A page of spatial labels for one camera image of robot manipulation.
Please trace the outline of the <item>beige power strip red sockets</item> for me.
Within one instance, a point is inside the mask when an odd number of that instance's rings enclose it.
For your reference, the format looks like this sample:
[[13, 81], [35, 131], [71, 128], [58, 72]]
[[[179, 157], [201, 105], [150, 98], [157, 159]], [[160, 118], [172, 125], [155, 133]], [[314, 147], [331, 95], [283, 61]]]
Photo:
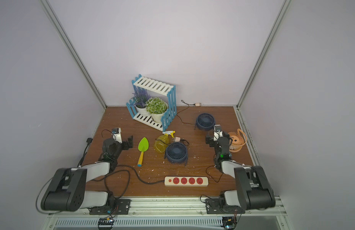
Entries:
[[200, 176], [166, 176], [164, 185], [178, 187], [207, 187], [209, 185], [209, 180], [207, 177]]

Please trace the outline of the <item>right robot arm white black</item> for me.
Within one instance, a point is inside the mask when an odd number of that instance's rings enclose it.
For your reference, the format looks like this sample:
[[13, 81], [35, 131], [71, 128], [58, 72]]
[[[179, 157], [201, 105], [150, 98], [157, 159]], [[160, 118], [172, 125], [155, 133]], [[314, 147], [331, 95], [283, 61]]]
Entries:
[[248, 166], [232, 159], [229, 151], [229, 137], [206, 136], [206, 144], [214, 148], [214, 167], [221, 173], [235, 179], [235, 190], [223, 191], [218, 198], [219, 207], [224, 212], [238, 210], [273, 208], [276, 204], [264, 169], [261, 166]]

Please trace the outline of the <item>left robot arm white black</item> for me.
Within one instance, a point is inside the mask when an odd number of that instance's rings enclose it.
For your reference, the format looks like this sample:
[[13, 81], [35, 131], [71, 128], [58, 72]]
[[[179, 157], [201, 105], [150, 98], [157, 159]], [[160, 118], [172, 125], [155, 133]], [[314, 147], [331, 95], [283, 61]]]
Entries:
[[112, 192], [86, 191], [86, 183], [111, 174], [123, 150], [133, 147], [133, 136], [119, 142], [113, 138], [104, 140], [99, 161], [77, 168], [60, 168], [49, 181], [40, 203], [44, 211], [77, 211], [91, 209], [94, 213], [110, 214], [116, 208]]

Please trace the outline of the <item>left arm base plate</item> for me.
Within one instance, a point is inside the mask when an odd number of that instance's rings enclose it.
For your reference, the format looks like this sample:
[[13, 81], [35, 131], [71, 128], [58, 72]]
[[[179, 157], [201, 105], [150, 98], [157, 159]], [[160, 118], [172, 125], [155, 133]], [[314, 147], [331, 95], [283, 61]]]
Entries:
[[106, 205], [89, 208], [90, 215], [128, 215], [131, 206], [130, 199], [107, 201]]

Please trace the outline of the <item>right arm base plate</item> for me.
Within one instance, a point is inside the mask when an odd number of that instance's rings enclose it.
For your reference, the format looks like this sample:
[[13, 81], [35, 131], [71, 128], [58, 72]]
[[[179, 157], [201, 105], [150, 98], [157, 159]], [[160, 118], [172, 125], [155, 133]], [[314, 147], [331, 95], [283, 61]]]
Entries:
[[204, 200], [207, 214], [244, 214], [245, 211], [239, 206], [222, 205], [219, 199]]

